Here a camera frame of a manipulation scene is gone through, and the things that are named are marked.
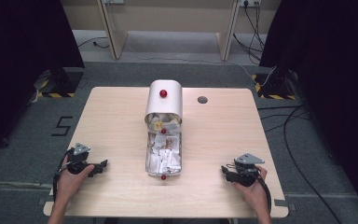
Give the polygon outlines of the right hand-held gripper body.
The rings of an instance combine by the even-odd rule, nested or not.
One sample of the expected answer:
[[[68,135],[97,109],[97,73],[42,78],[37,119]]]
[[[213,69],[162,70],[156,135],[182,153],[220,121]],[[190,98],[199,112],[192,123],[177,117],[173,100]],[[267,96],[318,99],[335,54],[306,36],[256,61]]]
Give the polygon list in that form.
[[[232,178],[233,182],[237,182],[245,187],[250,187],[259,177],[257,164],[263,164],[265,161],[250,154],[245,153],[234,160],[235,170]]]

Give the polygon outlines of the heap of crumpled white packets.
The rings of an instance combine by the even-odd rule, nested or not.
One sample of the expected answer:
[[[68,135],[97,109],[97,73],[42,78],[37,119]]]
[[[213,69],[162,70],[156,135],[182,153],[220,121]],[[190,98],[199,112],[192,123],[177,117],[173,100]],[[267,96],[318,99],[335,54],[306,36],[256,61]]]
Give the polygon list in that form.
[[[154,123],[156,121],[162,121],[163,129],[166,130],[179,129],[181,126],[179,117],[177,117],[174,114],[154,113],[154,114],[150,114],[147,118],[148,118],[147,127],[151,131],[155,131]]]

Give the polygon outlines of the person's left hand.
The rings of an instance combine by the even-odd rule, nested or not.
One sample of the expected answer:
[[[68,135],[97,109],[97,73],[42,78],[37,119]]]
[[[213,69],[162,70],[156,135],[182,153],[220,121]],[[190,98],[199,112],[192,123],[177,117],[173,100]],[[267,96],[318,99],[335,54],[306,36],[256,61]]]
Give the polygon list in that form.
[[[62,171],[58,180],[58,190],[55,202],[69,203],[93,169],[94,166],[89,165],[77,175],[71,174],[68,170]]]

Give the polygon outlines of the black curtain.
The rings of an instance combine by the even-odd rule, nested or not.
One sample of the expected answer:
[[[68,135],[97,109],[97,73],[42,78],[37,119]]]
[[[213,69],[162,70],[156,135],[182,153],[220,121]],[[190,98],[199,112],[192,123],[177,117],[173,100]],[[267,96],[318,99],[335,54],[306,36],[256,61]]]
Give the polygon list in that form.
[[[358,193],[358,0],[281,0],[261,63],[297,73],[325,141]]]
[[[61,0],[0,0],[0,141],[43,72],[83,65]]]

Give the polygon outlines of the beige desk leg panel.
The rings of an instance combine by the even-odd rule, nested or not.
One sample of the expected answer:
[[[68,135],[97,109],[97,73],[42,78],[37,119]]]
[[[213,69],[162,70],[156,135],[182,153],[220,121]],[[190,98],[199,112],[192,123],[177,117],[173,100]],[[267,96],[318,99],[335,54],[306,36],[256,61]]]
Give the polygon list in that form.
[[[97,0],[97,2],[102,13],[103,25],[107,34],[112,57],[114,60],[118,60],[124,49],[128,33],[119,30],[115,25],[113,19],[113,7],[124,6],[125,0]]]
[[[230,0],[230,13],[225,31],[218,32],[216,34],[217,44],[220,52],[220,59],[222,62],[226,62],[229,56],[232,35],[235,32],[239,8],[239,0]]]

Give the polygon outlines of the white cabinet with red knob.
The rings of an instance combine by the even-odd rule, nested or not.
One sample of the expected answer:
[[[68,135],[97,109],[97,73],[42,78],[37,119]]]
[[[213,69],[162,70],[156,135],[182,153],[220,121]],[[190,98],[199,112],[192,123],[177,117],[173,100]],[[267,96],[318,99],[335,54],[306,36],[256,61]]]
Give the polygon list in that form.
[[[154,114],[174,115],[182,122],[183,90],[178,81],[158,79],[150,84],[145,122],[149,122]]]

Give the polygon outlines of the person's right hand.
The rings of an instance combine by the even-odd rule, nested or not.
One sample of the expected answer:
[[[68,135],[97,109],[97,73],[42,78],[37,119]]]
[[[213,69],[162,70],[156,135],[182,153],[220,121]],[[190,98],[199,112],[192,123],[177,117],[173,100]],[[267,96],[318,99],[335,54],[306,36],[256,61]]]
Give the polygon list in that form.
[[[254,209],[257,217],[269,217],[267,193],[263,188],[267,171],[261,166],[257,166],[256,169],[259,172],[259,177],[253,185],[245,187],[234,182],[233,186],[241,193],[242,198]]]

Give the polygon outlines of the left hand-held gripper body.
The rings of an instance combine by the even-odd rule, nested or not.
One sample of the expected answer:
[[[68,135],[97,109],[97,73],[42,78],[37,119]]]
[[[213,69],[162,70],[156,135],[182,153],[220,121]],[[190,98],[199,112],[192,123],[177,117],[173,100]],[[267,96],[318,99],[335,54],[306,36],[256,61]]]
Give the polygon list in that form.
[[[90,147],[76,143],[74,147],[71,147],[66,152],[67,161],[65,163],[65,168],[73,175],[80,174],[89,166],[87,163],[89,151]]]

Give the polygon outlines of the black yellow striped stand base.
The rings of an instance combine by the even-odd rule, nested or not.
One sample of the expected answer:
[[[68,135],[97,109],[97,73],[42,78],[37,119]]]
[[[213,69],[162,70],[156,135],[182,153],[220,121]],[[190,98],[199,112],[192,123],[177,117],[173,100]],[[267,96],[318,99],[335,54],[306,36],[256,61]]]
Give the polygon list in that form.
[[[278,76],[273,71],[252,75],[257,96],[263,99],[295,100],[294,90],[288,83],[287,75]]]
[[[58,69],[45,71],[36,80],[36,97],[67,98],[74,97],[83,71],[78,69]]]

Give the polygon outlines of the small white drawer red knob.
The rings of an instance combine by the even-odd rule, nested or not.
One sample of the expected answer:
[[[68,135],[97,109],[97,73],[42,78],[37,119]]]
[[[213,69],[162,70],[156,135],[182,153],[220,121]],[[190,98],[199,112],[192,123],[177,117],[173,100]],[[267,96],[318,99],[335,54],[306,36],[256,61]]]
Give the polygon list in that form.
[[[150,114],[148,114],[146,117],[145,117],[145,123],[146,123],[146,127],[147,127],[147,121],[148,121],[148,116],[150,115]],[[174,129],[174,130],[166,130],[166,129],[163,129],[162,131],[151,131],[151,130],[149,130],[148,129],[148,127],[147,127],[147,129],[148,129],[148,131],[149,132],[151,132],[151,133],[160,133],[160,134],[179,134],[179,133],[181,133],[182,132],[182,118],[180,117],[180,116],[178,116],[178,115],[176,115],[177,117],[179,117],[179,119],[180,119],[180,124],[181,124],[181,126],[180,126],[180,128],[179,129]]]

